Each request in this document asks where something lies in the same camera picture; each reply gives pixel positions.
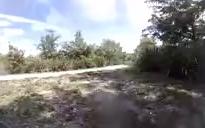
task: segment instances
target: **sky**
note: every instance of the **sky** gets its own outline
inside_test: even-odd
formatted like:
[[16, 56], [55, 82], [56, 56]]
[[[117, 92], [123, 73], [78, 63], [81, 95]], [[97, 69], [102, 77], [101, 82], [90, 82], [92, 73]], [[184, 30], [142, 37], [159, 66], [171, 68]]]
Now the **sky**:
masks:
[[35, 55], [45, 29], [53, 29], [60, 41], [81, 30], [87, 43], [112, 39], [133, 52], [151, 12], [144, 0], [0, 0], [0, 51], [10, 43]]

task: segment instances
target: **green tree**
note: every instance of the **green tree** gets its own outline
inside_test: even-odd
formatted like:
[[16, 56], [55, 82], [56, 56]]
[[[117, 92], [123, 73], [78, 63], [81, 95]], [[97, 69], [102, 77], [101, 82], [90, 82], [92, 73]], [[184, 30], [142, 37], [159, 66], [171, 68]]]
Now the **green tree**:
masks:
[[37, 49], [41, 51], [41, 55], [46, 58], [52, 58], [57, 51], [58, 44], [56, 43], [60, 36], [49, 31], [45, 36], [41, 37], [41, 43], [37, 45]]
[[147, 0], [153, 8], [152, 25], [145, 29], [145, 35], [151, 34], [171, 45], [197, 42], [204, 33], [203, 15], [205, 0]]
[[22, 68], [25, 62], [23, 50], [9, 45], [9, 53], [6, 58], [6, 68], [10, 73], [22, 73]]
[[72, 59], [80, 59], [81, 56], [88, 57], [92, 53], [91, 46], [87, 45], [82, 37], [81, 31], [77, 31], [74, 41], [64, 42], [61, 52]]
[[156, 42], [153, 38], [143, 37], [140, 40], [140, 44], [134, 50], [135, 57], [139, 57], [141, 53], [147, 49], [152, 49], [156, 45]]
[[118, 64], [123, 61], [122, 47], [114, 40], [104, 39], [98, 52], [101, 54], [100, 56], [104, 56], [108, 60], [108, 64]]

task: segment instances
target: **green foliage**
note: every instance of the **green foliage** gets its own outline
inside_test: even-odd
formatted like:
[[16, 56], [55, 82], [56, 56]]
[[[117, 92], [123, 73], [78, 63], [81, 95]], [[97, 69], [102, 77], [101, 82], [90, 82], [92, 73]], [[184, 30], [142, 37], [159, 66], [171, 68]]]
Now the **green foliage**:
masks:
[[41, 43], [37, 45], [37, 49], [41, 51], [43, 58], [53, 58], [57, 51], [58, 44], [56, 41], [60, 36], [55, 35], [53, 32], [41, 37]]
[[154, 13], [144, 34], [172, 45], [195, 43], [203, 37], [205, 0], [147, 0]]
[[86, 44], [84, 38], [82, 37], [82, 33], [77, 31], [75, 34], [75, 40], [65, 42], [60, 52], [69, 58], [80, 59], [81, 56], [90, 56], [92, 54], [92, 48], [93, 47]]
[[6, 61], [7, 70], [12, 74], [21, 73], [24, 61], [24, 51], [19, 50], [12, 45], [9, 45], [9, 53], [7, 54]]
[[113, 40], [104, 39], [96, 54], [103, 56], [109, 65], [119, 64], [120, 61], [123, 61], [122, 47], [120, 43]]
[[166, 73], [170, 77], [195, 79], [205, 76], [205, 0], [147, 0], [154, 13], [145, 35], [161, 40], [155, 49], [135, 50], [141, 71]]
[[144, 37], [140, 40], [140, 44], [134, 50], [135, 57], [140, 57], [147, 49], [155, 48], [156, 42], [152, 38]]

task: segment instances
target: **grass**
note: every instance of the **grass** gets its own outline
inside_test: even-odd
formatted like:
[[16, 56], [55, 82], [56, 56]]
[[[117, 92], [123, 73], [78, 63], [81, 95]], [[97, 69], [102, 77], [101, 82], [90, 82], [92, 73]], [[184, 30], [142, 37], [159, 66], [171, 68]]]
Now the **grass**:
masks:
[[64, 127], [87, 108], [84, 87], [68, 76], [0, 81], [0, 118], [15, 127]]
[[[98, 93], [98, 87], [104, 92]], [[0, 118], [17, 128], [96, 128], [98, 106], [90, 100], [97, 97], [107, 104], [107, 96], [132, 102], [140, 111], [141, 127], [180, 127], [185, 120], [198, 122], [194, 115], [199, 121], [205, 118], [202, 92], [185, 89], [183, 82], [165, 76], [131, 70], [0, 81]]]

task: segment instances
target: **dirt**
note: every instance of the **dirt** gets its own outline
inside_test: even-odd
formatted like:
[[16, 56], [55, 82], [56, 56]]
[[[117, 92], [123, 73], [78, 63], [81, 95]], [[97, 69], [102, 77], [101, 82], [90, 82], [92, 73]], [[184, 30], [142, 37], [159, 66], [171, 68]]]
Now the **dirt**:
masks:
[[0, 119], [16, 128], [205, 128], [205, 91], [125, 70], [0, 81]]

